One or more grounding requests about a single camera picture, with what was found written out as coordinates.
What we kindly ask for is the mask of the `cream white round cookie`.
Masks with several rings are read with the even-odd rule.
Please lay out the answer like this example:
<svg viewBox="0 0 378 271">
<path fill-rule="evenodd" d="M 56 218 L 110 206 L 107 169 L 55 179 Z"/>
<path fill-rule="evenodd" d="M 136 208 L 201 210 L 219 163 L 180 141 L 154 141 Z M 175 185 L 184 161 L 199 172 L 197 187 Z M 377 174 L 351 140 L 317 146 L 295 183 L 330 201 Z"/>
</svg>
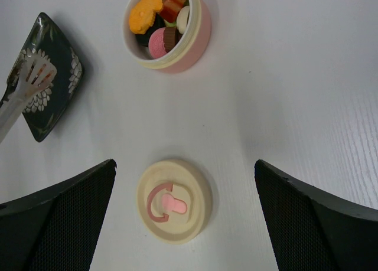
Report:
<svg viewBox="0 0 378 271">
<path fill-rule="evenodd" d="M 187 24 L 188 24 L 188 17 L 189 17 L 189 14 L 190 14 L 190 7 L 189 6 L 184 6 L 178 16 L 177 16 L 177 19 L 176 19 L 176 27 L 179 31 L 180 34 L 183 34 L 185 33 L 185 30 L 187 28 Z"/>
</svg>

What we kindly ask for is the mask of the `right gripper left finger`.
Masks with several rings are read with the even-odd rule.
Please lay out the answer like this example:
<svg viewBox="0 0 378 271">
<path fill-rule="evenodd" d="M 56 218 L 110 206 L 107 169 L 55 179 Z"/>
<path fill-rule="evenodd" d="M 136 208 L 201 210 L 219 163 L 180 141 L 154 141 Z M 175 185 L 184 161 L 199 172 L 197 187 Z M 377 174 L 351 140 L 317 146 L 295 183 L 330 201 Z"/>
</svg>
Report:
<svg viewBox="0 0 378 271">
<path fill-rule="evenodd" d="M 108 159 L 1 204 L 1 270 L 89 270 L 112 194 Z"/>
</svg>

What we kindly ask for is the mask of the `red striped food piece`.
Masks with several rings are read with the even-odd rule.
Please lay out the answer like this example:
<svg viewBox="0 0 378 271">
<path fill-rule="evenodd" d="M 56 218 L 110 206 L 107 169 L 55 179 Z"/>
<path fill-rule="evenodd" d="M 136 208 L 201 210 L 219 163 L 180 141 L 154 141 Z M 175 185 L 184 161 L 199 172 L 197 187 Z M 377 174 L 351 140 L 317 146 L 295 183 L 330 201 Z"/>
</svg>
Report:
<svg viewBox="0 0 378 271">
<path fill-rule="evenodd" d="M 187 0 L 164 0 L 159 15 L 169 23 L 176 21 Z"/>
</svg>

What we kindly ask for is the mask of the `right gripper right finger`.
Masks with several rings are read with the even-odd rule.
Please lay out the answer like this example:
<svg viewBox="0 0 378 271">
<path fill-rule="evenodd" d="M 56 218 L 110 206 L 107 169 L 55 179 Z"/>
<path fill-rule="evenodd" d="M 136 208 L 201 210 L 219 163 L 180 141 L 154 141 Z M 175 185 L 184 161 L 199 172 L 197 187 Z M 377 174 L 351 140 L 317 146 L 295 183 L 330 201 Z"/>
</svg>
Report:
<svg viewBox="0 0 378 271">
<path fill-rule="evenodd" d="M 377 210 L 261 159 L 255 183 L 279 270 L 377 270 Z"/>
</svg>

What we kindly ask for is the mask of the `orange fish-shaped food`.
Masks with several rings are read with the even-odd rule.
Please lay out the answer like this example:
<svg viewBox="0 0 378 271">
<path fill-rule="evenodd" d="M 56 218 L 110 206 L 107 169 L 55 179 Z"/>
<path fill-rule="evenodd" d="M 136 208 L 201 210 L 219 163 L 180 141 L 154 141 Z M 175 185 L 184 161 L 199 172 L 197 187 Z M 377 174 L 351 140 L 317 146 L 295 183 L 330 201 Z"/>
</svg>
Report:
<svg viewBox="0 0 378 271">
<path fill-rule="evenodd" d="M 145 34 L 153 26 L 156 14 L 163 8 L 162 0 L 140 0 L 129 14 L 129 29 L 134 34 Z"/>
</svg>

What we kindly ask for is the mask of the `brown round cookie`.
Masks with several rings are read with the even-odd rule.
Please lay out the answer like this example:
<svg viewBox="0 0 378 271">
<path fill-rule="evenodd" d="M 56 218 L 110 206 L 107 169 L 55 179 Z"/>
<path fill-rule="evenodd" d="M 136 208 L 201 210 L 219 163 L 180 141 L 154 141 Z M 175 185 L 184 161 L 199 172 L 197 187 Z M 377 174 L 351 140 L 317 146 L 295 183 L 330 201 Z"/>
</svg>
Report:
<svg viewBox="0 0 378 271">
<path fill-rule="evenodd" d="M 163 43 L 167 53 L 169 53 L 179 42 L 181 34 L 176 27 L 166 27 L 163 32 Z"/>
</svg>

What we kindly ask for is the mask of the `metal tongs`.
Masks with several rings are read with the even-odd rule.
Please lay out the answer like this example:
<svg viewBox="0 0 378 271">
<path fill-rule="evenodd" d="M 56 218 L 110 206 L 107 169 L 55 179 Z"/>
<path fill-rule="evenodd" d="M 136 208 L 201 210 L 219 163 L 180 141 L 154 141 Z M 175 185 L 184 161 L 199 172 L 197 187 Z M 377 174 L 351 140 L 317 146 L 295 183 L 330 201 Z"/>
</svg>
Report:
<svg viewBox="0 0 378 271">
<path fill-rule="evenodd" d="M 43 64 L 55 70 L 55 78 L 57 69 L 47 59 L 33 54 L 22 60 L 17 86 L 10 97 L 7 97 L 3 104 L 1 104 L 1 140 L 5 139 L 30 100 L 45 90 L 54 80 L 53 78 L 50 82 L 41 84 L 40 86 L 34 85 L 34 79 Z"/>
</svg>

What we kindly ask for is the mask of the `black sandwich cookie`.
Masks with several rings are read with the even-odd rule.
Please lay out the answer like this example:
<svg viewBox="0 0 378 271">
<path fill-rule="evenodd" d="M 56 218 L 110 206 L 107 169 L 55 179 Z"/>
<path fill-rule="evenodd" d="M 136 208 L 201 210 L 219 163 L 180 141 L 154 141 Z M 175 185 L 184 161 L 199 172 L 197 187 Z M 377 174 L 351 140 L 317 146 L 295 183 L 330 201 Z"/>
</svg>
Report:
<svg viewBox="0 0 378 271">
<path fill-rule="evenodd" d="M 148 47 L 148 43 L 149 43 L 149 39 L 150 39 L 151 35 L 156 30 L 158 30 L 160 28 L 164 28 L 164 27 L 165 27 L 164 19 L 159 14 L 156 14 L 155 21 L 154 21 L 153 25 L 147 29 L 145 34 L 136 34 L 135 35 L 137 43 L 139 45 L 143 46 L 143 47 Z"/>
</svg>

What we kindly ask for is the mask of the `green sandwich cookie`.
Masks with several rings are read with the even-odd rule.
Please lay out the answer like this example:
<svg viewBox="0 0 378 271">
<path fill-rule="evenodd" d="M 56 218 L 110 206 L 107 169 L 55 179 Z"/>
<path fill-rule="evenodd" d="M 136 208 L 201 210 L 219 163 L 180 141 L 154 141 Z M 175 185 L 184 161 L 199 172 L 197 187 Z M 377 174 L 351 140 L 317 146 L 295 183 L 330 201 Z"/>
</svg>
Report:
<svg viewBox="0 0 378 271">
<path fill-rule="evenodd" d="M 176 21 L 174 21 L 174 22 L 168 22 L 167 20 L 164 20 L 164 23 L 165 23 L 165 27 L 166 28 L 176 27 L 177 26 L 177 22 Z"/>
</svg>

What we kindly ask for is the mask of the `pink sandwich cookie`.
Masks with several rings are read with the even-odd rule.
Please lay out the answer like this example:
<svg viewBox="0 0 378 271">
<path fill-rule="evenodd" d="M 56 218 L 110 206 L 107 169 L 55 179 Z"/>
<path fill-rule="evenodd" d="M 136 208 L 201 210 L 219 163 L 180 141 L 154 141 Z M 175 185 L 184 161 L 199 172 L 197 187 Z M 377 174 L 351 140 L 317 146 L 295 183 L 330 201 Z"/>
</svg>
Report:
<svg viewBox="0 0 378 271">
<path fill-rule="evenodd" d="M 164 45 L 165 27 L 159 28 L 152 33 L 148 42 L 148 50 L 153 59 L 158 59 L 167 54 Z"/>
</svg>

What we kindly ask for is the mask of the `red bacon piece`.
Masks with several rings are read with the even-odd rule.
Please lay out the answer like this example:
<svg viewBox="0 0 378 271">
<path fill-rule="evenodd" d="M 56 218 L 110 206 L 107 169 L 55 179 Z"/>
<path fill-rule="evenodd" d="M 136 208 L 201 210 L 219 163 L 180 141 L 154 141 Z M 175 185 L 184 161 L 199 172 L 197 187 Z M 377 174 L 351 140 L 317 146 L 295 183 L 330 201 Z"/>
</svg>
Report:
<svg viewBox="0 0 378 271">
<path fill-rule="evenodd" d="M 54 78 L 54 75 L 55 70 L 52 67 L 43 64 L 34 79 L 34 85 L 40 86 L 41 84 L 46 84 Z"/>
</svg>

